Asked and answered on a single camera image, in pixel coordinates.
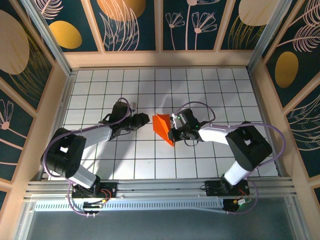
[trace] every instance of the yellow oval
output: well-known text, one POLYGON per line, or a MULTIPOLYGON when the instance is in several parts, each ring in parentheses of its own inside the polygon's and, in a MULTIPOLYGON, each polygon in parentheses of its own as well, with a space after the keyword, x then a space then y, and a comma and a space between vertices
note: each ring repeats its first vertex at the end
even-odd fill
POLYGON ((289 87, 295 80, 299 68, 299 61, 297 56, 285 51, 280 55, 275 65, 275 82, 280 88, 289 87))
POLYGON ((99 7, 105 15, 113 20, 122 22, 126 15, 123 2, 128 10, 132 9, 136 18, 140 17, 146 9, 146 0, 97 0, 99 7))
POLYGON ((22 73, 29 61, 28 35, 10 14, 0 10, 0 69, 8 74, 22 73))
POLYGON ((76 49, 82 44, 80 32, 69 22, 55 21, 49 25, 57 43, 66 49, 76 49))
POLYGON ((278 3, 279 0, 241 0, 239 5, 240 20, 249 26, 266 25, 278 3))

